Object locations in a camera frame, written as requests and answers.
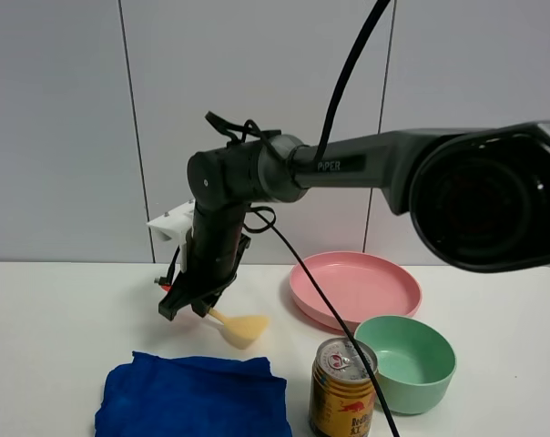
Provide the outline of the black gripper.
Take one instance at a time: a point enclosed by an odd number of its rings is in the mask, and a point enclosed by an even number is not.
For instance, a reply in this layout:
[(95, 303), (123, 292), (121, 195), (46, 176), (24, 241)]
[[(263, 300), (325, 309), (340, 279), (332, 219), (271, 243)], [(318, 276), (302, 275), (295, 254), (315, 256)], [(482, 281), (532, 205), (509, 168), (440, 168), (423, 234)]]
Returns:
[(179, 310), (190, 305), (195, 314), (205, 318), (215, 307), (221, 291), (201, 298), (197, 291), (226, 287), (236, 276), (236, 257), (247, 208), (244, 203), (223, 208), (206, 208), (195, 203), (186, 273), (179, 273), (172, 284), (167, 278), (158, 280), (166, 292), (158, 304), (161, 316), (174, 320)]

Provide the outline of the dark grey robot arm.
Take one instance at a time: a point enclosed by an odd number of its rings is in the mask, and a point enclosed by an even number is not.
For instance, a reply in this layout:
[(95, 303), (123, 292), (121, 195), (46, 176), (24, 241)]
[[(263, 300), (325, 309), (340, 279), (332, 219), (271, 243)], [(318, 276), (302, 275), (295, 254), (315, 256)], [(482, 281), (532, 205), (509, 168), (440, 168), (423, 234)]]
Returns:
[(550, 264), (550, 121), (496, 129), (407, 129), (330, 143), (324, 151), (278, 130), (208, 114), (225, 147), (188, 161), (193, 228), (186, 269), (160, 280), (159, 313), (205, 315), (235, 279), (249, 213), (310, 188), (377, 188), (409, 214), (424, 245), (459, 269), (496, 273)]

